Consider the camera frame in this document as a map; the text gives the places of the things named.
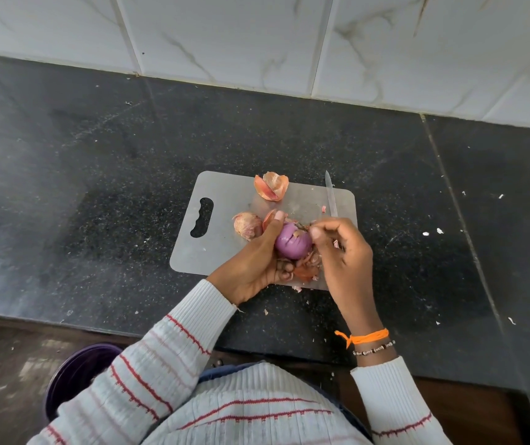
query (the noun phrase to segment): fingernail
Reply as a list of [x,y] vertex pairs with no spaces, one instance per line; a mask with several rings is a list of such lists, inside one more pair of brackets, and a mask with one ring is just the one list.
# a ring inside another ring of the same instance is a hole
[[310,228],[310,236],[313,239],[318,239],[323,235],[323,232],[321,231],[321,228]]

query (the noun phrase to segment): person's left hand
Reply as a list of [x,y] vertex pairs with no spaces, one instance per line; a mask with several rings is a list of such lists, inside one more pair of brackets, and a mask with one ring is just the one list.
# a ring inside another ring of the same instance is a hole
[[238,306],[252,299],[257,293],[279,281],[292,277],[293,265],[278,261],[273,244],[284,225],[285,214],[278,210],[274,220],[260,237],[251,240],[232,259],[219,266],[207,280],[218,289],[230,303]]

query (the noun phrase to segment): blue denim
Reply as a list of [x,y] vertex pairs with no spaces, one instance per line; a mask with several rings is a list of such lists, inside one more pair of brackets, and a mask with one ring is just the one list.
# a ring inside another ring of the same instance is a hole
[[[205,382],[205,381],[211,381],[217,378],[221,378],[222,376],[230,375],[232,373],[236,373],[238,371],[241,371],[245,368],[252,367],[255,364],[260,364],[261,362],[265,361],[259,361],[259,362],[249,362],[247,364],[241,364],[239,366],[233,366],[233,365],[227,365],[227,366],[219,366],[214,368],[208,368],[205,370],[200,376],[199,376],[199,383]],[[328,393],[326,393],[323,389],[318,388],[316,386],[313,386],[312,384],[306,382],[309,386],[311,386],[314,390],[319,392],[322,396],[324,396],[326,399],[328,399],[333,405],[335,405],[339,411],[344,415],[345,419],[350,422],[350,424],[356,428],[358,431],[360,431],[364,436],[371,442],[373,442],[372,436],[370,436],[370,433],[366,429],[366,427],[362,424],[362,422],[356,417],[354,414],[350,412],[348,408],[343,406],[339,402],[339,400],[336,400],[334,397],[330,396]]]

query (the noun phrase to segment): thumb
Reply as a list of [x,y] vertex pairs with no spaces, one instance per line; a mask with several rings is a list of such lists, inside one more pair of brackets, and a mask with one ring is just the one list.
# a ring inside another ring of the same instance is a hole
[[270,246],[273,246],[273,243],[277,239],[277,236],[282,232],[284,227],[284,219],[286,214],[282,210],[278,210],[273,217],[273,220],[267,225],[267,229],[263,232],[263,241]]
[[319,227],[309,229],[310,236],[323,258],[323,268],[332,269],[339,266],[339,250],[333,246],[331,238]]

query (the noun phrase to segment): striped sweater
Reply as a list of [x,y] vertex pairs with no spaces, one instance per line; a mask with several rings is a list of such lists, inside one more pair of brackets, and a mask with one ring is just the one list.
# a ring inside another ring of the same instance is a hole
[[[201,281],[29,444],[369,444],[327,398],[277,366],[197,384],[236,310]],[[352,376],[376,444],[450,444],[402,358]]]

